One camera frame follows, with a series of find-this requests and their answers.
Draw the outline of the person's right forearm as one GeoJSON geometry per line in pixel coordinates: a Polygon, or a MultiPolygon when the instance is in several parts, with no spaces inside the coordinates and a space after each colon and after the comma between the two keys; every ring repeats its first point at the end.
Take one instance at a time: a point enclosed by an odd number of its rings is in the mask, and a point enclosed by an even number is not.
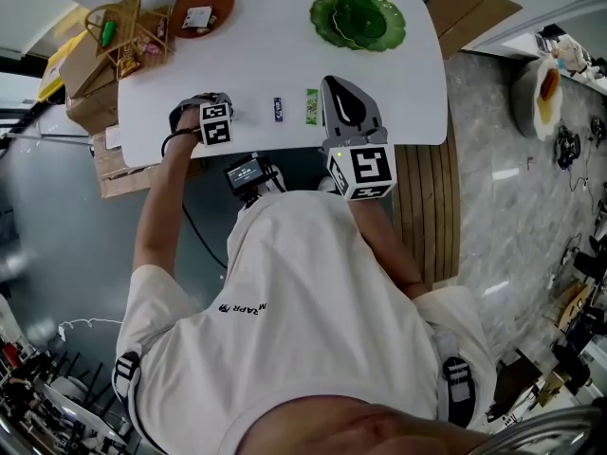
{"type": "Polygon", "coordinates": [[[413,254],[405,247],[378,200],[348,203],[361,236],[395,286],[413,300],[428,292],[413,254]]]}

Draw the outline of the brown leaf-shaped bowl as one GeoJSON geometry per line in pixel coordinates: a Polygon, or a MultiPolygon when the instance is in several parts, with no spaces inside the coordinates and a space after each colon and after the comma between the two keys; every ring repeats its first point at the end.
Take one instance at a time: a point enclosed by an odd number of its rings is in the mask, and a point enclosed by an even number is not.
{"type": "Polygon", "coordinates": [[[174,9],[169,20],[169,32],[176,38],[193,39],[208,35],[217,30],[230,16],[234,0],[175,0],[174,9]],[[187,9],[212,6],[212,17],[207,27],[183,28],[182,24],[187,9]]]}

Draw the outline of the silver headset rim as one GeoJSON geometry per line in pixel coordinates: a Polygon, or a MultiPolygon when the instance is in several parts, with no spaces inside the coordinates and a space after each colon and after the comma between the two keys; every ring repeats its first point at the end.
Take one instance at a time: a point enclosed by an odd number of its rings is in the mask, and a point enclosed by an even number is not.
{"type": "Polygon", "coordinates": [[[469,455],[607,455],[607,404],[559,409],[489,437],[469,455]]]}

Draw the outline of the person's left forearm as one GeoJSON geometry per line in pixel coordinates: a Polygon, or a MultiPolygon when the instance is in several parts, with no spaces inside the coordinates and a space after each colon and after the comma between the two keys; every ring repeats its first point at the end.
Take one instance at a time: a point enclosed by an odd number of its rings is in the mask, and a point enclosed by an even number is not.
{"type": "Polygon", "coordinates": [[[174,275],[185,181],[197,143],[195,134],[170,137],[138,220],[133,270],[155,265],[174,275]]]}

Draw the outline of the person's white t-shirt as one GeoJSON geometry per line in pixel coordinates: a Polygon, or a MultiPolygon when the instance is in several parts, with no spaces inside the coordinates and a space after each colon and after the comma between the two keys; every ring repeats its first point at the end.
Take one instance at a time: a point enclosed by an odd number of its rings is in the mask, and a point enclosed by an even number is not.
{"type": "Polygon", "coordinates": [[[338,196],[266,195],[239,216],[228,251],[224,288],[203,311],[158,266],[131,277],[115,387],[167,455],[233,455],[262,415],[314,395],[435,419],[447,403],[441,334],[470,367],[475,414],[492,404],[495,365],[471,293],[407,298],[338,196]]]}

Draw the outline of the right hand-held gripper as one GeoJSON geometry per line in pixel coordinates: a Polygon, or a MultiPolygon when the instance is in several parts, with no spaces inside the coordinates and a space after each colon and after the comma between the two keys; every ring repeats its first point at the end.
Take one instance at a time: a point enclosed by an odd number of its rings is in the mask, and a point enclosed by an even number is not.
{"type": "Polygon", "coordinates": [[[332,75],[322,80],[321,99],[327,134],[322,151],[338,193],[347,201],[385,197],[396,185],[395,149],[387,142],[387,129],[379,128],[376,102],[332,75]]]}

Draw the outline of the yellow bin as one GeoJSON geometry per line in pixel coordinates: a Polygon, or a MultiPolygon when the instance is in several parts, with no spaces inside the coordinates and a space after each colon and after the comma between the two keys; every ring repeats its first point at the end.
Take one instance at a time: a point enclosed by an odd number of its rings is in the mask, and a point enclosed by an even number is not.
{"type": "Polygon", "coordinates": [[[39,102],[49,100],[64,85],[59,69],[83,37],[84,33],[82,32],[78,36],[71,38],[48,59],[38,90],[39,102]]]}

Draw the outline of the wooden slatted platform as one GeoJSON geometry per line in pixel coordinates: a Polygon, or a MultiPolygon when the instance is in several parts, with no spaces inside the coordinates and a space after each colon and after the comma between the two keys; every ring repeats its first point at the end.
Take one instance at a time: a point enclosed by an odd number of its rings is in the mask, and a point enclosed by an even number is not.
{"type": "Polygon", "coordinates": [[[452,120],[440,145],[395,146],[395,163],[395,229],[413,253],[422,281],[433,287],[459,273],[461,196],[452,120]]]}

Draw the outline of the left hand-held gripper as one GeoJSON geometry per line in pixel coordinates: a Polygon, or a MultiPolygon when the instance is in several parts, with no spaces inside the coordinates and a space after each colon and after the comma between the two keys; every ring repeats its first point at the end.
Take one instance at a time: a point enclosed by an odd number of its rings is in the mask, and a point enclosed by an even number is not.
{"type": "Polygon", "coordinates": [[[197,134],[205,146],[231,142],[233,108],[226,93],[204,93],[181,101],[169,115],[171,133],[197,134]],[[195,126],[181,127],[183,114],[193,109],[198,112],[195,126]]]}

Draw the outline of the person's left hand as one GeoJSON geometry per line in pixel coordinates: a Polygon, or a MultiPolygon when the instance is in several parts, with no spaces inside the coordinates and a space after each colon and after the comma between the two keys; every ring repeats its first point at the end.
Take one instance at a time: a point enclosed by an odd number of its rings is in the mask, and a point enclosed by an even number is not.
{"type": "Polygon", "coordinates": [[[191,107],[183,111],[175,129],[176,134],[195,134],[200,132],[200,110],[191,107]]]}

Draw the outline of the large cardboard box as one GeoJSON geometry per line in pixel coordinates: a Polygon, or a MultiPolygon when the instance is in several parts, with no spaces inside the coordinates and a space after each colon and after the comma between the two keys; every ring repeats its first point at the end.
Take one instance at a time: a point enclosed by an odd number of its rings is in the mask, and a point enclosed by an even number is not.
{"type": "Polygon", "coordinates": [[[128,167],[121,147],[108,149],[105,133],[92,136],[93,159],[103,199],[149,189],[158,165],[128,167]]]}

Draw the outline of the green tiered glass plate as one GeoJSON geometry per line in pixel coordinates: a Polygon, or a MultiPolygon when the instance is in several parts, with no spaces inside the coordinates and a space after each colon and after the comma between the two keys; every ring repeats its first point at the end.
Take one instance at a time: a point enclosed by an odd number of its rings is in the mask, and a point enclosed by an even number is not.
{"type": "Polygon", "coordinates": [[[405,18],[389,0],[315,0],[309,17],[316,33],[336,47],[383,52],[406,38],[405,18]]]}

